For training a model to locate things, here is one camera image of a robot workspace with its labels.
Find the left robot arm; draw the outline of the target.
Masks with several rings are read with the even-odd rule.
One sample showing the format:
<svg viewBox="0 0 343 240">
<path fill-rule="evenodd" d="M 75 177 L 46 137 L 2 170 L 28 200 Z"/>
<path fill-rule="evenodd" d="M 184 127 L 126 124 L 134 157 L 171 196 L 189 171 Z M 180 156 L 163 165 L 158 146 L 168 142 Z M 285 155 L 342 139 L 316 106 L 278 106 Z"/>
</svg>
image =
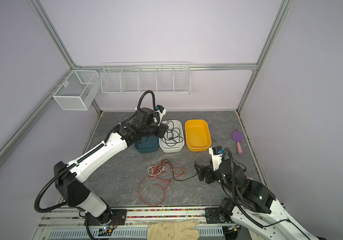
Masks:
<svg viewBox="0 0 343 240">
<path fill-rule="evenodd" d="M 145 91 L 138 101 L 136 111 L 112 127 L 101 143 L 67 164 L 58 162 L 54 166 L 54 176 L 39 191 L 34 201 L 34 210 L 38 213 L 47 213 L 67 205 L 85 212 L 87 217 L 94 217 L 99 225 L 109 224 L 112 219 L 110 206 L 94 194 L 84 182 L 112 157 L 143 138 L 162 138 L 168 129 L 167 125 L 161 122 L 165 114 L 166 109 L 156 105 L 154 92 Z M 64 202 L 42 208 L 40 202 L 51 185 L 55 186 Z"/>
</svg>

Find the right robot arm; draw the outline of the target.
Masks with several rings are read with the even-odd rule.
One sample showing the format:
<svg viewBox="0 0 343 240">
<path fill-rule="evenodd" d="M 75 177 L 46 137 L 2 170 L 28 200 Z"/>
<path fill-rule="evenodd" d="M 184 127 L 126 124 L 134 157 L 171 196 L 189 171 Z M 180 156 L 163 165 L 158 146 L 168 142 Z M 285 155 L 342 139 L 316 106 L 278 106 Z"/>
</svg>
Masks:
<svg viewBox="0 0 343 240">
<path fill-rule="evenodd" d="M 209 165 L 194 164 L 199 181 L 218 183 L 227 195 L 217 208 L 206 208 L 209 224 L 234 223 L 265 240 L 316 240 L 318 237 L 298 223 L 263 183 L 248 178 L 231 151 L 209 148 Z"/>
</svg>

